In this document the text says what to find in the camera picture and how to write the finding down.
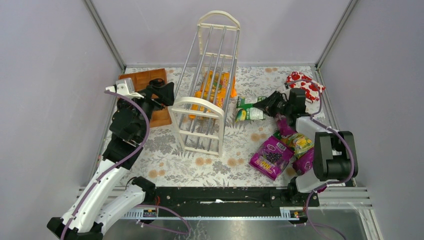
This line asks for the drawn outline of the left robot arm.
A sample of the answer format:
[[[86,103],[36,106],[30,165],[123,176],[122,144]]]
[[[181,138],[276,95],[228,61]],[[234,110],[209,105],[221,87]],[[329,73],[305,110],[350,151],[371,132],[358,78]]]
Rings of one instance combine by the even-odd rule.
[[[112,133],[98,167],[82,194],[60,217],[53,217],[47,228],[60,240],[101,240],[105,233],[128,211],[155,198],[155,185],[136,177],[129,188],[111,202],[109,194],[127,174],[150,134],[153,112],[172,106],[175,84],[151,80],[135,90],[130,78],[116,81],[105,93],[117,98],[116,111],[109,126]]]

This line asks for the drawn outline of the green Fox's candy bag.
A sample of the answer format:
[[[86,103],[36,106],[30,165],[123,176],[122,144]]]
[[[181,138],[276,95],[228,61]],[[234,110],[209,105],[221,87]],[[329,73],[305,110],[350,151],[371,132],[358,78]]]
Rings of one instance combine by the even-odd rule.
[[[264,112],[253,105],[265,98],[265,96],[238,96],[235,121],[264,120]]]

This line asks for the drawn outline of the purple grape candy bag front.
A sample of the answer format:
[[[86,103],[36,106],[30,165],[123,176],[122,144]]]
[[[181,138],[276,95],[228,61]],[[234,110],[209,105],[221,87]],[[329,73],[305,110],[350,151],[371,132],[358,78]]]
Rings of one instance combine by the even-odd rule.
[[[294,151],[275,136],[270,136],[251,157],[249,164],[275,181],[289,165]]]

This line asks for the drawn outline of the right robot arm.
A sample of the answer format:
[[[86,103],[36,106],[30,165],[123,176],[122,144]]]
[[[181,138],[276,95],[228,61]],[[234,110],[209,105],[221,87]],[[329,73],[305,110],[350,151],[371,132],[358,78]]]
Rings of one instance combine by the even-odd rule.
[[[326,126],[307,113],[304,89],[275,91],[253,107],[275,118],[278,140],[294,151],[298,176],[290,180],[284,194],[294,206],[307,207],[312,194],[357,175],[353,134]]]

